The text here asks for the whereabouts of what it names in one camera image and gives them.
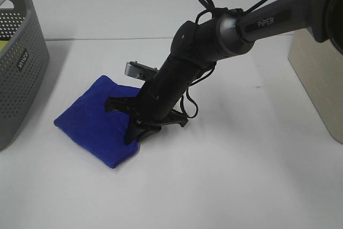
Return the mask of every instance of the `perforated basket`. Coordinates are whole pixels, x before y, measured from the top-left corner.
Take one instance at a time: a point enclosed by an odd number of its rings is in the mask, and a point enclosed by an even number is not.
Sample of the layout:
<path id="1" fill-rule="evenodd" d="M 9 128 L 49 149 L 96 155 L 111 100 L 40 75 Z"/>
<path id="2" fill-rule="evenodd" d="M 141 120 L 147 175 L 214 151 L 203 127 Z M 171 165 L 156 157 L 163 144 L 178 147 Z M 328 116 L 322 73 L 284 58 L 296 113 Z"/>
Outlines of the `perforated basket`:
<path id="1" fill-rule="evenodd" d="M 0 40 L 8 41 L 0 51 L 0 150 L 16 134 L 49 61 L 32 0 L 9 1 L 14 8 L 0 6 Z"/>

